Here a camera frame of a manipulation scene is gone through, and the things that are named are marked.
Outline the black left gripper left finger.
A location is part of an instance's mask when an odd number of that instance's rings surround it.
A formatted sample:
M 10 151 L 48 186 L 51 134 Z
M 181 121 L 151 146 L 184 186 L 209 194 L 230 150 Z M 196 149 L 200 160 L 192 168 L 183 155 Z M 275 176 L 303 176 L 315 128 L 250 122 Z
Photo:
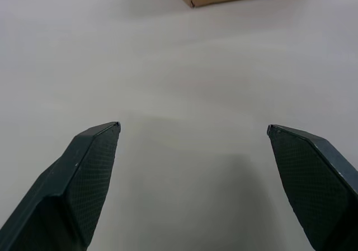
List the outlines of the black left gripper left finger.
M 90 127 L 44 170 L 1 227 L 1 250 L 87 250 L 109 190 L 119 122 Z

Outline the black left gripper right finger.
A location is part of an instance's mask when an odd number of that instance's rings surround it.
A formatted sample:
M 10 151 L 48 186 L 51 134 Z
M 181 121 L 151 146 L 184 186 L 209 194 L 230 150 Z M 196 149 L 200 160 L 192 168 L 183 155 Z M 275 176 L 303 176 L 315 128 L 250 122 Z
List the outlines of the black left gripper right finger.
M 357 170 L 326 139 L 269 125 L 289 203 L 314 250 L 357 250 Z

